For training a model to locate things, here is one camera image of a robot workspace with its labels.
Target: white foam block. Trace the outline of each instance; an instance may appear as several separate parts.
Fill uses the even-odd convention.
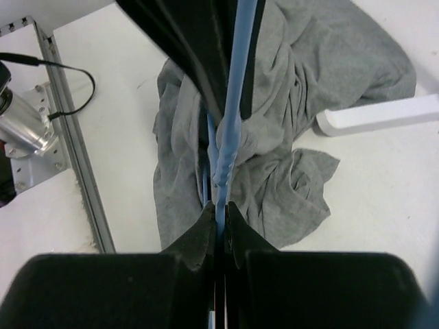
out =
[[[389,101],[317,114],[320,129],[328,136],[370,132],[415,123],[439,121],[439,94]]]

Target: gray cloth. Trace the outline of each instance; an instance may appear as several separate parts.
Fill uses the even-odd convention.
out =
[[[291,152],[324,109],[414,95],[416,76],[403,50],[348,0],[267,0],[257,45],[252,116],[242,126],[230,198],[276,247],[301,240],[330,215],[324,183],[338,161]],[[200,94],[168,61],[158,77],[154,133],[158,229],[167,247],[202,210],[198,162]],[[217,129],[220,146],[222,125]]]

